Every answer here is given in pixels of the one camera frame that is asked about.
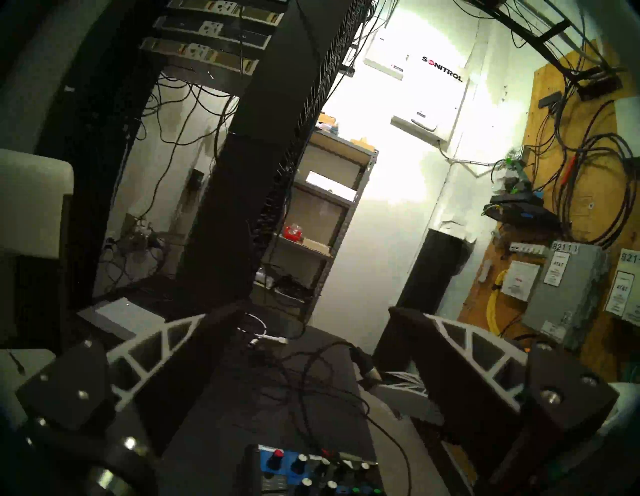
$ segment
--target white box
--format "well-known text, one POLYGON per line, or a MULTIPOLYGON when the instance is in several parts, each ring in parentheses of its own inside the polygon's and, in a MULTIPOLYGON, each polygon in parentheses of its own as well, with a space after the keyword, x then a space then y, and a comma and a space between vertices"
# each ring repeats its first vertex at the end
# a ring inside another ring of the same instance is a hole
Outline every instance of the white box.
POLYGON ((371 42, 364 63, 402 81, 408 58, 402 41, 393 39, 381 29, 371 42))
POLYGON ((620 251, 616 276, 611 285, 605 310, 622 320, 640 326, 640 252, 620 251))
POLYGON ((502 281, 502 292, 519 300, 528 301, 539 271, 539 265, 514 260, 502 281))
POLYGON ((338 195, 345 200, 349 200, 350 202, 352 202, 356 197, 355 189, 348 188, 347 186, 340 184, 337 181, 329 179, 328 177, 325 177, 313 171, 309 172, 309 175, 307 176, 307 182, 319 188, 325 189, 329 191, 329 193, 338 195))

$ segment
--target gray metal box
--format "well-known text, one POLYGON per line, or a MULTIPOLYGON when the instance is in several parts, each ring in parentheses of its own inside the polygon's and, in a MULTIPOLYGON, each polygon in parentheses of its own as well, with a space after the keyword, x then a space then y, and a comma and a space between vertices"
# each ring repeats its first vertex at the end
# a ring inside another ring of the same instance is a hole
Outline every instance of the gray metal box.
POLYGON ((592 244, 554 241, 522 323, 569 349, 578 348, 596 308, 607 255, 592 244))

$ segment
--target sonitrol logo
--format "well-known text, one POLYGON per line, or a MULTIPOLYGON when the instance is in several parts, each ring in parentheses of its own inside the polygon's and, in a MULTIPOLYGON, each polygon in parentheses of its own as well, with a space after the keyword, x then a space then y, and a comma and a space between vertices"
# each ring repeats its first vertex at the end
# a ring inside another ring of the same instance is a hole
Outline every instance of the sonitrol logo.
POLYGON ((422 57, 422 60, 424 60, 425 62, 428 62, 429 65, 434 66, 437 69, 440 69, 442 72, 446 72, 447 74, 449 74, 450 76, 452 76, 454 79, 457 79, 458 81, 460 81, 462 83, 462 78, 456 74, 455 72, 453 72, 452 70, 447 69, 446 67, 444 67, 442 64, 438 64, 436 63, 434 60, 431 60, 427 57, 422 57))

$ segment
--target metal shelf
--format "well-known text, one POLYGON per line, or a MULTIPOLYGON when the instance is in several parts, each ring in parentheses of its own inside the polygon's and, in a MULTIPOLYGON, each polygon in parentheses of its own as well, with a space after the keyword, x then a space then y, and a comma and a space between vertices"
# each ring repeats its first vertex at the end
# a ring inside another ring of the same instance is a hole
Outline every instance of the metal shelf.
POLYGON ((293 182, 293 186, 295 186, 298 189, 301 189, 302 191, 306 191, 311 195, 317 196, 319 198, 322 198, 323 200, 326 200, 335 205, 338 205, 340 207, 349 208, 353 205, 352 201, 349 201, 346 198, 342 198, 341 196, 336 195, 335 193, 332 193, 327 189, 320 188, 315 184, 311 184, 310 182, 305 181, 299 176, 296 176, 293 182))
MULTIPOLYGON (((262 289, 264 289, 265 291, 271 291, 271 289, 267 289, 265 287, 264 284, 262 284, 261 282, 258 281, 253 281, 253 285, 260 287, 262 289)), ((288 300, 291 300, 294 303, 299 303, 300 305, 304 305, 305 301, 304 300, 299 300, 298 298, 294 298, 293 296, 289 296, 288 294, 284 294, 283 292, 278 291, 277 289, 274 289, 273 292, 279 296, 282 296, 283 298, 287 298, 288 300)))
POLYGON ((371 157, 375 155, 375 152, 359 147, 358 145, 354 145, 352 142, 347 141, 340 136, 322 131, 321 129, 316 129, 311 134, 309 144, 320 148, 325 152, 329 152, 353 162, 360 167, 366 167, 369 165, 371 157))
POLYGON ((282 234, 280 234, 278 236, 279 238, 279 242, 281 243, 285 243, 288 246, 295 246, 297 247, 299 250, 303 251, 303 252, 307 252, 311 255, 315 255, 316 257, 319 257, 321 259, 324 260, 331 260, 333 257, 331 255, 327 255, 326 253, 323 252, 319 252, 318 250, 314 250, 313 248, 309 247, 309 246, 305 246, 302 243, 297 243, 296 241, 291 241, 290 239, 287 239, 286 237, 284 237, 282 234))

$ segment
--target plywood board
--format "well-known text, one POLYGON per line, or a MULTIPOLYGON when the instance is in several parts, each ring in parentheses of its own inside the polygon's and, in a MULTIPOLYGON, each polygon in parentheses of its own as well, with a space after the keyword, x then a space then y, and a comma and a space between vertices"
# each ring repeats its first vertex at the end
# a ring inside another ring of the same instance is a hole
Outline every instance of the plywood board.
MULTIPOLYGON (((578 56, 571 53, 567 56, 573 65, 578 61, 578 56)), ((636 93, 635 87, 627 74, 623 76, 623 89, 610 93, 604 97, 581 102, 578 95, 574 95, 567 103, 561 121, 561 137, 569 147, 578 147, 582 137, 598 108, 608 100, 626 98, 636 93)), ((564 90, 564 81, 561 74, 551 65, 545 65, 536 71, 531 95, 529 118, 525 131, 523 144, 534 145, 536 135, 547 115, 547 109, 538 109, 538 101, 553 92, 564 90)), ((610 104, 600 114, 592 127, 591 133, 616 132, 616 115, 614 105, 610 104)), ((543 129, 543 143, 553 132, 553 122, 549 119, 543 129)), ((534 187, 546 183, 556 172, 563 161, 563 151, 558 143, 546 152, 538 163, 538 173, 535 177, 534 187)), ((532 178, 534 166, 526 169, 532 178)), ((575 237, 588 240, 599 236, 614 220, 620 208, 623 192, 625 190, 626 176, 620 162, 611 156, 594 158, 580 173, 575 187, 574 201, 570 211, 573 222, 573 234, 575 237)), ((544 189, 545 207, 555 212, 553 205, 553 182, 544 189)), ((609 276, 602 285, 602 298, 598 304, 598 312, 593 321, 592 329, 579 351, 581 362, 600 374, 607 381, 620 379, 621 370, 628 360, 628 354, 632 349, 638 349, 640 338, 625 323, 613 319, 612 316, 602 312, 607 290, 612 284, 615 263, 618 260, 621 248, 640 250, 640 201, 636 206, 621 233, 618 240, 609 250, 612 268, 609 276)), ((549 244, 552 237, 546 233, 526 232, 515 230, 508 226, 500 228, 499 240, 494 240, 485 255, 485 260, 491 260, 493 267, 486 282, 476 280, 471 288, 467 300, 460 313, 459 320, 487 329, 486 304, 492 291, 493 281, 497 274, 509 267, 511 260, 521 260, 536 263, 536 259, 527 255, 510 255, 508 245, 512 241, 527 243, 549 244)), ((496 315, 498 326, 502 329, 511 320, 517 318, 526 308, 526 303, 501 294, 498 298, 496 315)), ((515 323, 506 332, 507 337, 516 337, 531 330, 515 323)))

